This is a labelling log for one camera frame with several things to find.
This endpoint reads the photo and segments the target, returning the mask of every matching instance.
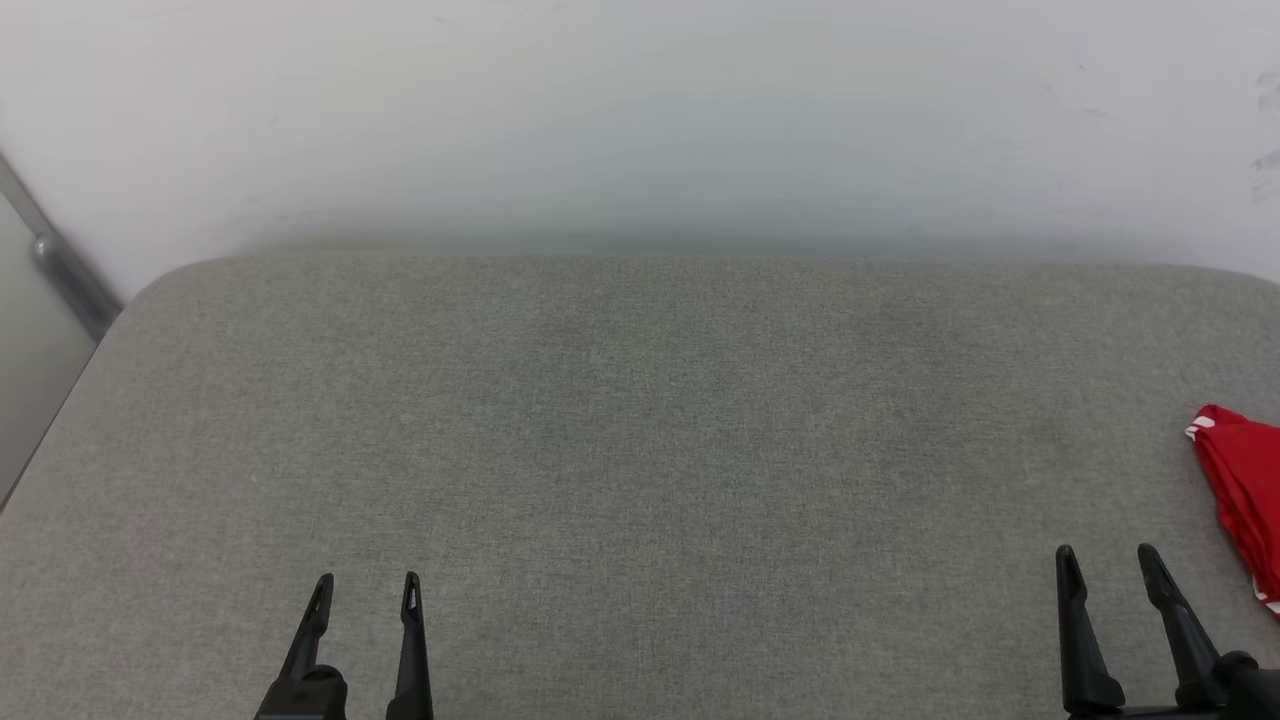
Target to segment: red cloth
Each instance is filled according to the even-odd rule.
[[[1206,405],[1187,434],[1258,600],[1280,615],[1280,428]]]

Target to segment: gray table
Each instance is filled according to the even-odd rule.
[[[0,716],[250,717],[316,578],[349,716],[1059,717],[1074,543],[1280,665],[1183,429],[1280,421],[1280,292],[1178,268],[220,260],[146,290],[0,512]]]

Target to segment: gray fabric surface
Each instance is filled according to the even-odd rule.
[[[0,512],[0,716],[250,717],[316,578],[381,717],[1059,717],[1053,550],[1176,684],[1153,542],[1280,665],[1183,429],[1280,421],[1280,291],[1178,268],[202,264],[146,290]]]

